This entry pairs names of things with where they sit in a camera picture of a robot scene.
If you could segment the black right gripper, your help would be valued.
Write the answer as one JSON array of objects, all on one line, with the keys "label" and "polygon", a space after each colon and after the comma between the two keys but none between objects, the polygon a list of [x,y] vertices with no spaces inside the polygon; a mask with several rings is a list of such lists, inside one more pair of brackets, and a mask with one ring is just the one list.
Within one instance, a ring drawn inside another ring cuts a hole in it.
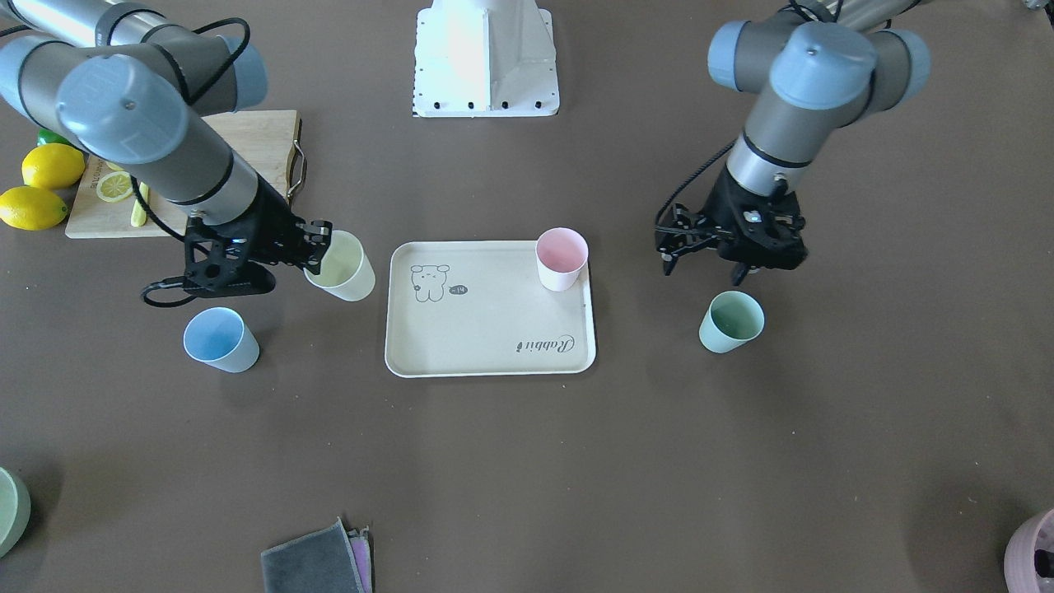
[{"label": "black right gripper", "polygon": [[264,294],[276,285],[267,266],[279,263],[319,275],[332,231],[326,219],[295,215],[259,177],[254,199],[233,221],[210,226],[203,214],[189,217],[182,289],[193,297]]}]

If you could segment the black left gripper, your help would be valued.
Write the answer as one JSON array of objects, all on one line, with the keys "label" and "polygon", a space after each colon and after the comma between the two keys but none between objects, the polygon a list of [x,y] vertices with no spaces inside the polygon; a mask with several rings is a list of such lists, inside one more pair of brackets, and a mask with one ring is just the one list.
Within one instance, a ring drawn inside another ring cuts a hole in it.
[{"label": "black left gripper", "polygon": [[662,207],[656,215],[655,248],[663,260],[663,274],[670,275],[680,258],[701,250],[715,250],[735,263],[733,286],[740,286],[760,268],[794,270],[809,251],[801,232],[802,217],[797,195],[778,181],[768,195],[742,187],[723,170],[697,212],[681,203]]}]

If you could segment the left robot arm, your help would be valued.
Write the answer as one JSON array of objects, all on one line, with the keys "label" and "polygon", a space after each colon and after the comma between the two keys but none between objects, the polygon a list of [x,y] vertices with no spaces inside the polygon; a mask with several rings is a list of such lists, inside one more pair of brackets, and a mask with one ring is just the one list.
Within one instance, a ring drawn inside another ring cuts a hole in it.
[{"label": "left robot arm", "polygon": [[714,250],[734,264],[731,282],[762,268],[793,270],[807,258],[795,189],[835,130],[897,105],[925,86],[930,50],[893,29],[915,1],[788,1],[764,21],[731,21],[707,54],[720,86],[756,94],[738,137],[697,211],[675,198],[655,215],[665,274],[688,253]]}]

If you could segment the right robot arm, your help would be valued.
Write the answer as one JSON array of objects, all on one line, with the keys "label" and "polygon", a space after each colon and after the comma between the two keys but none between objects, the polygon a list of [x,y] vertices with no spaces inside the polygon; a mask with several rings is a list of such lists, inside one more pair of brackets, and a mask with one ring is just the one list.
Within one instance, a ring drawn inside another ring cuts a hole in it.
[{"label": "right robot arm", "polygon": [[76,149],[122,166],[180,210],[186,270],[143,289],[186,301],[264,294],[271,266],[319,274],[333,228],[294,214],[282,192],[206,118],[259,105],[268,75],[251,29],[187,29],[125,1],[4,1],[30,29],[2,50],[2,97]]}]

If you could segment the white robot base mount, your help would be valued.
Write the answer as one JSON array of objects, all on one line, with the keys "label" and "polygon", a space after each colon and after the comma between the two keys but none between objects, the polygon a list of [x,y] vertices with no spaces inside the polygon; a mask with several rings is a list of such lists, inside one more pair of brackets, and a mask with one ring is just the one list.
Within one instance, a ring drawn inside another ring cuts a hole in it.
[{"label": "white robot base mount", "polygon": [[412,115],[557,115],[553,16],[534,1],[434,1],[417,13]]}]

